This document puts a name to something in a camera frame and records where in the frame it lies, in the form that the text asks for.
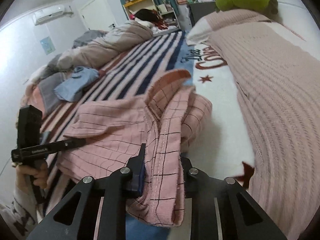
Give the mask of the left hand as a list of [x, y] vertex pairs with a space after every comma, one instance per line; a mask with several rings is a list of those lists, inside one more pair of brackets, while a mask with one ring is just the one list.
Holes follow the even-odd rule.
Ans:
[[29, 193], [29, 185], [27, 182], [28, 177], [33, 177], [33, 184], [41, 189], [47, 188], [48, 180], [48, 165], [46, 161], [41, 161], [39, 168], [33, 168], [27, 165], [18, 165], [16, 170], [16, 186], [22, 192]]

